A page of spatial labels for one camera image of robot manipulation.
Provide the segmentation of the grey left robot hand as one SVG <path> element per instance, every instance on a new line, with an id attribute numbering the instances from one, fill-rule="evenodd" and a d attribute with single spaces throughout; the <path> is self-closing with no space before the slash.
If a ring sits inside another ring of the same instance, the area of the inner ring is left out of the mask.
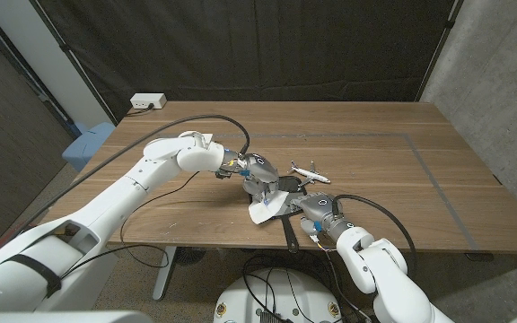
<path id="1" fill-rule="evenodd" d="M 268 205 L 278 191 L 277 168 L 259 154 L 242 154 L 225 149 L 223 162 L 215 175 L 224 179 L 230 178 L 232 174 L 243 177 L 243 189 L 252 197 L 253 202 Z"/>

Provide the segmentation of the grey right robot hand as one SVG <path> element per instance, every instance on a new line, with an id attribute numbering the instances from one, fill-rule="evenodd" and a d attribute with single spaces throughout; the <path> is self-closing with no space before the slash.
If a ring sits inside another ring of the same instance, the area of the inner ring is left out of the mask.
<path id="1" fill-rule="evenodd" d="M 333 196 L 322 192 L 310 193 L 291 200 L 293 211 L 302 211 L 301 228 L 309 236 L 325 234 L 338 242 L 343 233 L 352 234 L 355 226 L 341 213 L 341 207 L 333 209 Z"/>

